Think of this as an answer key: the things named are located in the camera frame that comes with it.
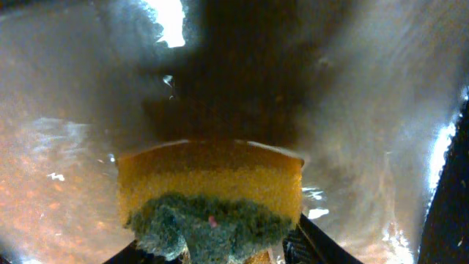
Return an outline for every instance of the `yellow sponge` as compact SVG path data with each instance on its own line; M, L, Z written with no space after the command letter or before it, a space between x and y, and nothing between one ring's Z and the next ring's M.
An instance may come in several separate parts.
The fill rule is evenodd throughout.
M239 141L182 142L123 156L122 223L145 241L142 248L169 259L188 247L193 263L245 260L298 223L302 165ZM161 249L162 240L172 241L171 249ZM201 241L231 252L211 249L202 256Z
M261 252L254 255L253 257L248 258L244 264L271 264L272 260L270 259L269 252Z

